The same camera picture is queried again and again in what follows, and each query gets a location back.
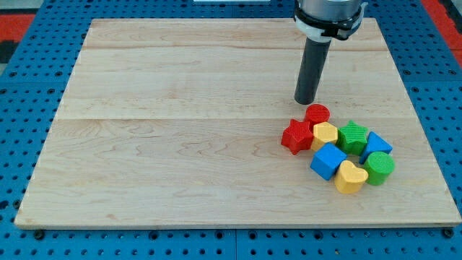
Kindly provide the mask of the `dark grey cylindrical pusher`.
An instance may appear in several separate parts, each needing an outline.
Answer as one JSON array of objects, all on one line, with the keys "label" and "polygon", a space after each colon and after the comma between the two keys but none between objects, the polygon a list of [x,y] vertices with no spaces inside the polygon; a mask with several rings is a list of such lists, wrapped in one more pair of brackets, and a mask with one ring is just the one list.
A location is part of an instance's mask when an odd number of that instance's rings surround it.
[{"label": "dark grey cylindrical pusher", "polygon": [[295,100],[299,104],[309,105],[314,101],[330,44],[330,41],[319,43],[306,38],[295,88]]}]

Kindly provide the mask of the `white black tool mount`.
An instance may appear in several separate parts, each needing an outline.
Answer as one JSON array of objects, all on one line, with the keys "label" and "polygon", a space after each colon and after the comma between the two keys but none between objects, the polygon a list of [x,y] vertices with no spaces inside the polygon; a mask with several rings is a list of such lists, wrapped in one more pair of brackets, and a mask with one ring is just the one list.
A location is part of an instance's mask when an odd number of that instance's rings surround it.
[{"label": "white black tool mount", "polygon": [[365,1],[296,1],[294,20],[311,40],[347,40],[359,29],[367,5]]}]

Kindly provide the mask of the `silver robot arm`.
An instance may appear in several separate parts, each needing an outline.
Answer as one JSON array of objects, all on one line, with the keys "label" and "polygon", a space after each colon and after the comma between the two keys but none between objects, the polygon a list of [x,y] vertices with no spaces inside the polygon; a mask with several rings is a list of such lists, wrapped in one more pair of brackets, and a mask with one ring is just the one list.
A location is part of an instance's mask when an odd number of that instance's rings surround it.
[{"label": "silver robot arm", "polygon": [[295,101],[299,104],[314,101],[331,41],[348,40],[359,29],[366,6],[363,0],[295,2],[294,21],[306,36],[295,88]]}]

